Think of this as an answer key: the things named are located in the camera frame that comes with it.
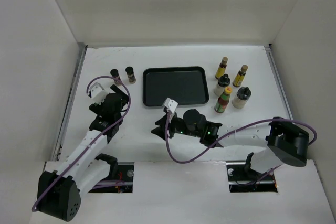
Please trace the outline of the black-capped spice jar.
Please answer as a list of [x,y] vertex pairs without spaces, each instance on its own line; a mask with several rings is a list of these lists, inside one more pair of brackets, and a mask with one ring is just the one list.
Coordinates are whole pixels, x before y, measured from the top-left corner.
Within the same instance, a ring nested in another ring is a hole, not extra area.
[[112,69],[110,71],[110,74],[111,74],[111,76],[113,78],[114,84],[116,86],[120,86],[121,85],[121,79],[120,79],[120,75],[119,75],[118,70],[117,69]]
[[136,82],[136,77],[134,74],[134,69],[131,66],[126,67],[125,69],[127,76],[128,76],[128,81],[130,84],[134,84]]

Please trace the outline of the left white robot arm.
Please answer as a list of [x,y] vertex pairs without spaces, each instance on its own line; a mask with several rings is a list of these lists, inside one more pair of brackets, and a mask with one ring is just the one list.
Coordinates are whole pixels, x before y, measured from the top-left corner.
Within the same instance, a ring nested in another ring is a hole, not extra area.
[[118,160],[102,151],[119,131],[127,115],[131,96],[116,85],[107,92],[99,83],[89,89],[93,104],[89,107],[96,118],[85,137],[69,157],[52,172],[44,171],[38,181],[33,212],[69,222],[77,214],[83,196],[102,179],[113,181],[118,175]]

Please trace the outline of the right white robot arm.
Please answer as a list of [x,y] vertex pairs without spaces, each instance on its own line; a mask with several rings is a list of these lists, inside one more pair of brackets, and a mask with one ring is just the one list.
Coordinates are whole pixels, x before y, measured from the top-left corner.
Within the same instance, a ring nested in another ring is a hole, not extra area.
[[171,160],[178,164],[191,163],[213,148],[232,146],[261,148],[261,151],[251,152],[246,157],[242,173],[249,180],[262,180],[267,173],[272,173],[283,164],[292,167],[305,167],[307,164],[310,135],[302,129],[300,122],[275,117],[229,129],[221,123],[208,121],[196,109],[187,110],[181,118],[170,109],[164,109],[164,112],[165,115],[155,122],[152,134],[165,142],[175,134],[195,137],[206,147],[195,157],[180,161],[167,145]]

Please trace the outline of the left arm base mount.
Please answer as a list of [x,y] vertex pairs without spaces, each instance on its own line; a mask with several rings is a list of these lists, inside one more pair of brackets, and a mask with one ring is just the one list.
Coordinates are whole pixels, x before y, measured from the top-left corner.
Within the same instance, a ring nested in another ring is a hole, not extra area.
[[89,193],[132,193],[134,169],[134,163],[118,163],[116,171],[98,182]]

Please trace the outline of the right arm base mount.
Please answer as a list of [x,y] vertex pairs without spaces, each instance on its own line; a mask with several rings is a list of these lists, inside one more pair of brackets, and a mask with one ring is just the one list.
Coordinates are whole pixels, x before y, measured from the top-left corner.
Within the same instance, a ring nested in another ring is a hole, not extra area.
[[228,186],[231,193],[277,193],[274,172],[258,173],[244,162],[227,162]]

